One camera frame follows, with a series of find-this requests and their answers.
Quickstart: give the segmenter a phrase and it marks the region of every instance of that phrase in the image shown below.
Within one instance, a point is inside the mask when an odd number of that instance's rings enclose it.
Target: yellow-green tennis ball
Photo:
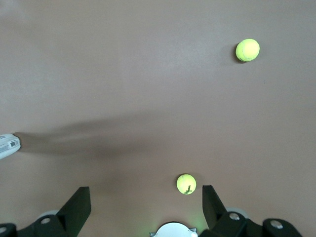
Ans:
[[[245,39],[237,45],[236,56],[240,61],[254,60],[260,51],[260,46],[254,39]]]
[[[190,174],[183,174],[177,180],[177,188],[183,194],[189,195],[193,193],[196,187],[196,180]]]

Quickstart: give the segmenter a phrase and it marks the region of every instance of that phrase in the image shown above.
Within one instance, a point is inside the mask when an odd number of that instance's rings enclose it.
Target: black metal bracket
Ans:
[[[0,224],[0,237],[76,237],[91,213],[89,187],[79,188],[56,215],[46,215],[17,231]]]
[[[203,186],[203,213],[209,227],[200,237],[302,237],[289,222],[266,219],[260,226],[237,212],[228,212],[213,186]]]

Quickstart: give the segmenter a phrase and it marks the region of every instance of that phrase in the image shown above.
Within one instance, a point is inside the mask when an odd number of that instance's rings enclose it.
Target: silver bolt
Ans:
[[[0,228],[0,234],[6,232],[6,227],[1,227]]]
[[[41,220],[41,224],[47,224],[48,222],[50,222],[50,218],[44,218]]]
[[[236,213],[229,214],[229,217],[234,221],[239,221],[240,217]]]
[[[270,222],[270,224],[271,224],[274,228],[283,229],[283,225],[282,225],[279,221],[273,220],[273,221]]]

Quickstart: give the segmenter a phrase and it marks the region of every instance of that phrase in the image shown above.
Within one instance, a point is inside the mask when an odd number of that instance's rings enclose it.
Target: black logo on tennis ball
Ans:
[[[192,190],[190,190],[190,189],[191,189],[191,185],[189,185],[188,190],[186,190],[186,191],[184,192],[184,194],[188,194],[189,192],[192,192]]]

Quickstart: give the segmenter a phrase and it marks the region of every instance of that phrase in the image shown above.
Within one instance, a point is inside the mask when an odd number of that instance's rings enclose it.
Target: smooth gray surface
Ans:
[[[256,39],[249,63],[237,43]],[[0,0],[0,223],[90,186],[80,237],[206,228],[201,186],[316,233],[314,0]],[[196,177],[185,196],[182,173]]]

